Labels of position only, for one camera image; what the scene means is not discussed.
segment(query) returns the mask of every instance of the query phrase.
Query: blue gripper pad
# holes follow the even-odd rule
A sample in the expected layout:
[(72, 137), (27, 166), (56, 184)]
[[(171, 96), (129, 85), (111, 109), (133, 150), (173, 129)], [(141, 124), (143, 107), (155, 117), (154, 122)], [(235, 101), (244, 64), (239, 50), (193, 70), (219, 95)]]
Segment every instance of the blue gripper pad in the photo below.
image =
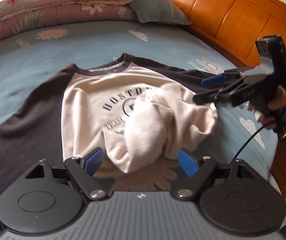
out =
[(92, 177), (103, 163), (104, 151), (102, 148), (95, 149), (82, 159), (84, 160), (83, 170)]
[(210, 78), (204, 78), (201, 82), (202, 87), (212, 87), (215, 85), (223, 84), (227, 80), (225, 75), (217, 75)]
[(182, 149), (179, 150), (179, 165), (189, 178), (199, 169), (197, 162)]

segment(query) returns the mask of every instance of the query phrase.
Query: orange wooden furniture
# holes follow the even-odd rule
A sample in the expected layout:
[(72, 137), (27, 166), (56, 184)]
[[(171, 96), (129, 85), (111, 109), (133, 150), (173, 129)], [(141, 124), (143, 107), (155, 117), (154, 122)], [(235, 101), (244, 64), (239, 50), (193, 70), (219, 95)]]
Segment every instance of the orange wooden furniture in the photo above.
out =
[[(189, 18), (186, 30), (236, 66), (259, 65), (255, 41), (281, 34), (286, 45), (286, 4), (279, 0), (172, 0)], [(271, 173), (286, 197), (286, 142), (278, 145)]]

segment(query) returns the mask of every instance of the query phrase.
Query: shirt neckline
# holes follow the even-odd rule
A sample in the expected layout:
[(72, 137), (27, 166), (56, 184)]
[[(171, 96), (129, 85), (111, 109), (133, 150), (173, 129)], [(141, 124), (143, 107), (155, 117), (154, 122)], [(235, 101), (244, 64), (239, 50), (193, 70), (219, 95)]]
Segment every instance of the shirt neckline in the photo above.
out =
[(84, 76), (103, 76), (112, 73), (121, 73), (128, 69), (132, 55), (123, 53), (118, 59), (90, 69), (81, 69), (77, 65), (72, 64), (71, 68), (75, 73)]

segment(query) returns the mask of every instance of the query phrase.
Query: white cloth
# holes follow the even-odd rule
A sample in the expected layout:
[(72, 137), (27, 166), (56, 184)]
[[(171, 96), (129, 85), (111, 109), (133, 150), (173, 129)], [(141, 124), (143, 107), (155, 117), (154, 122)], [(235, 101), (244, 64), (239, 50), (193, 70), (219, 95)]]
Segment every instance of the white cloth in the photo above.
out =
[(146, 90), (126, 119), (124, 136), (104, 131), (107, 156), (130, 173), (154, 163), (161, 154), (177, 159), (179, 149), (195, 149), (212, 132), (217, 112), (193, 104), (193, 95), (178, 84)]

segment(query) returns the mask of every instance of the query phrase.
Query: gray gripper base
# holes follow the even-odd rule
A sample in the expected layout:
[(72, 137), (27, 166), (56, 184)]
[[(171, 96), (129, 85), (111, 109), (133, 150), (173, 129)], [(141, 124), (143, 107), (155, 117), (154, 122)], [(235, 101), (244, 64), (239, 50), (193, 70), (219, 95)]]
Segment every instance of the gray gripper base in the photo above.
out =
[(283, 240), (277, 232), (240, 237), (207, 222), (192, 202), (169, 192), (115, 192), (91, 202), (69, 227), (46, 236), (22, 236), (5, 231), (0, 240)]

